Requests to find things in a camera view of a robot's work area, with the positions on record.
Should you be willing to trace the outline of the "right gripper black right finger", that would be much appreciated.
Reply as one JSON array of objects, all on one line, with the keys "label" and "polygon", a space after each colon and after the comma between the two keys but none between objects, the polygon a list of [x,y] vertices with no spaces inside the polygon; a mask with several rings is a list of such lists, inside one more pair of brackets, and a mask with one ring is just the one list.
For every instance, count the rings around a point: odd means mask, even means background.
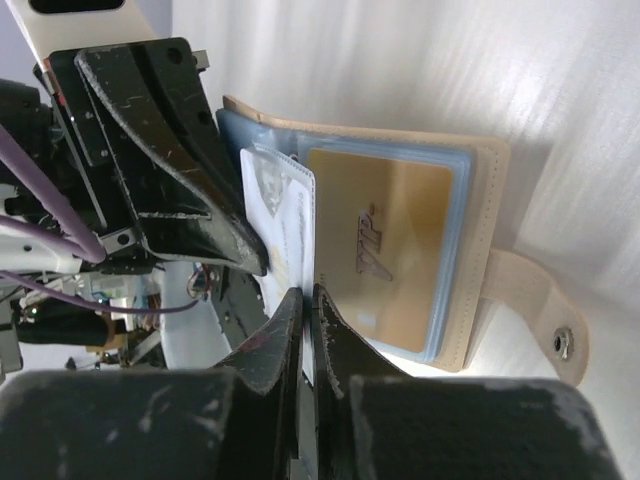
[{"label": "right gripper black right finger", "polygon": [[617,479],[586,399],[555,380],[416,378],[313,291],[322,479]]}]

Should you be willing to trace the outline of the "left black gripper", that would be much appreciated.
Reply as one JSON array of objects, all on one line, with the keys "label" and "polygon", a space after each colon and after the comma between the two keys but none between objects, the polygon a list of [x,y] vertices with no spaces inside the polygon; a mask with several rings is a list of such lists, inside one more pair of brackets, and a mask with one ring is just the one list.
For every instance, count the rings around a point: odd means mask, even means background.
[{"label": "left black gripper", "polygon": [[1,137],[12,138],[60,191],[105,257],[90,262],[60,244],[67,229],[33,184],[3,165],[1,216],[26,227],[1,226],[2,270],[146,274],[145,248],[162,260],[265,275],[267,249],[245,216],[238,169],[185,39],[64,50],[46,66],[33,73],[52,86],[48,102],[35,87],[1,82]]}]

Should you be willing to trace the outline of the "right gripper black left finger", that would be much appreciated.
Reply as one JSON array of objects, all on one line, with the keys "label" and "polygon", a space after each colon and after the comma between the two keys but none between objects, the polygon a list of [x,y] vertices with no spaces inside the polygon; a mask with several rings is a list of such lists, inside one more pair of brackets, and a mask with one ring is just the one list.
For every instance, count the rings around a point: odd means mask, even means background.
[{"label": "right gripper black left finger", "polygon": [[38,371],[1,394],[5,479],[286,479],[303,295],[204,370]]}]

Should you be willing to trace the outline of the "beige card holder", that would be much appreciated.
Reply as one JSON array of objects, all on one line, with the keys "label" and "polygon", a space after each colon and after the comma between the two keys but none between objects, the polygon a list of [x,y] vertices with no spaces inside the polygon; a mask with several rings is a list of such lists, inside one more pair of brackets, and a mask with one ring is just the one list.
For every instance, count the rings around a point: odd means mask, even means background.
[{"label": "beige card holder", "polygon": [[534,261],[511,251],[492,247],[511,151],[495,137],[332,126],[286,120],[262,113],[244,102],[224,96],[223,112],[233,113],[257,127],[287,133],[399,143],[411,147],[457,147],[471,152],[470,211],[463,223],[461,266],[453,283],[453,311],[444,331],[444,345],[433,366],[458,372],[471,359],[469,343],[480,299],[501,302],[526,322],[538,347],[559,379],[577,386],[589,361],[589,333],[575,304],[555,279]]}]

